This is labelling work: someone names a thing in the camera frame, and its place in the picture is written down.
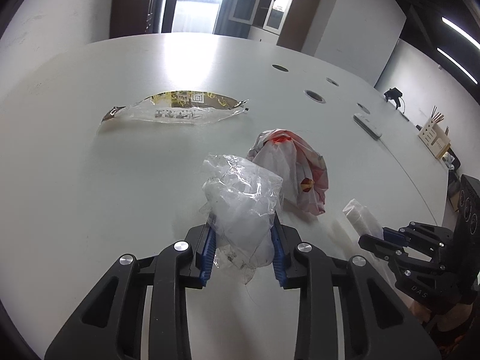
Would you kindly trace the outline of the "person's right hand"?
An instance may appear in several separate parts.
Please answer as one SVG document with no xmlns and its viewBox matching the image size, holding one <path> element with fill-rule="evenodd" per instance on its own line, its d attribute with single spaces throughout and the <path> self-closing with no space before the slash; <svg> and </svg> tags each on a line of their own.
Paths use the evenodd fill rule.
<svg viewBox="0 0 480 360">
<path fill-rule="evenodd" d="M 435 314 L 417 301 L 414 301 L 409 310 L 418 319 L 425 330 L 431 332 L 450 333 L 469 328 L 473 322 L 473 304 L 458 303 L 446 314 Z"/>
</svg>

